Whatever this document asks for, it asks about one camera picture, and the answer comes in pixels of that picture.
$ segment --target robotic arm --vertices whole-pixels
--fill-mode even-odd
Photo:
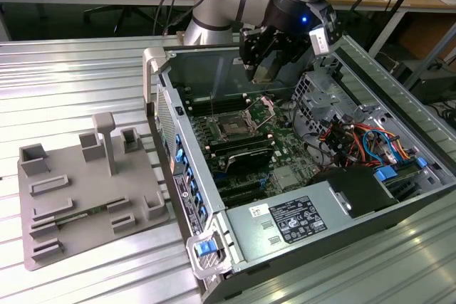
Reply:
[[[233,21],[256,26],[243,28],[239,39],[249,80],[273,52],[267,80],[275,79],[283,65],[296,62],[311,46],[316,56],[330,53],[342,37],[341,23],[325,0],[204,0],[193,11],[185,44],[230,42]]]

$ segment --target green circuit board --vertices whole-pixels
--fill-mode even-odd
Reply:
[[[295,190],[304,186],[319,171],[301,139],[291,128],[286,112],[268,98],[264,101],[262,98],[252,98],[251,103],[246,110],[190,117],[207,166],[224,200],[224,195],[230,189],[248,188],[250,184],[258,182],[261,193],[257,193],[262,198]],[[230,174],[227,171],[230,154],[216,156],[208,152],[210,145],[242,142],[251,137],[269,137],[267,149],[273,149],[273,152],[267,164],[245,167],[242,172]],[[240,147],[231,154],[248,150],[248,147]],[[235,201],[231,201],[231,206],[235,205]]]

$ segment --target blue latch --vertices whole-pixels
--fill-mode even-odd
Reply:
[[[375,175],[377,176],[377,178],[380,182],[383,182],[387,179],[396,177],[398,175],[398,173],[391,166],[387,166],[387,167],[379,167],[377,169],[377,172],[375,173]]]
[[[178,149],[176,154],[176,162],[181,162],[182,158],[184,157],[184,149]]]
[[[200,215],[202,218],[206,217],[206,215],[207,215],[207,210],[206,210],[206,208],[205,208],[204,206],[202,206],[201,209],[199,210],[199,215]]]
[[[197,195],[195,196],[195,206],[198,206],[198,204],[202,203],[202,198],[201,194],[198,192]]]
[[[198,256],[206,256],[211,253],[217,252],[217,245],[214,240],[200,242],[195,247]]]
[[[190,182],[190,191],[192,192],[192,195],[195,195],[195,192],[198,190],[198,184],[194,179]]]
[[[416,159],[416,162],[420,168],[426,167],[428,165],[428,162],[426,162],[426,159],[424,159],[423,157],[418,157]]]

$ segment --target sticker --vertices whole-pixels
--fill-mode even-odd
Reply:
[[[203,227],[201,225],[197,210],[195,209],[192,197],[189,196],[187,183],[185,182],[182,175],[174,176],[174,182],[176,184],[177,193],[180,196],[182,208],[185,211],[187,224],[192,231],[192,235],[198,235],[202,232]]]
[[[236,65],[236,64],[244,64],[244,62],[242,62],[242,58],[240,58],[240,57],[235,58],[233,60],[233,65]]]
[[[328,229],[308,196],[272,206],[269,211],[287,243]]]
[[[261,215],[269,214],[269,206],[267,203],[260,204],[259,206],[251,206],[249,208],[250,214],[252,214],[252,217],[258,217]]]

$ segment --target gray plastic tray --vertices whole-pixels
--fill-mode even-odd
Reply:
[[[170,217],[134,129],[112,138],[114,168],[97,134],[80,140],[82,146],[47,152],[40,144],[21,148],[19,196],[30,271]]]

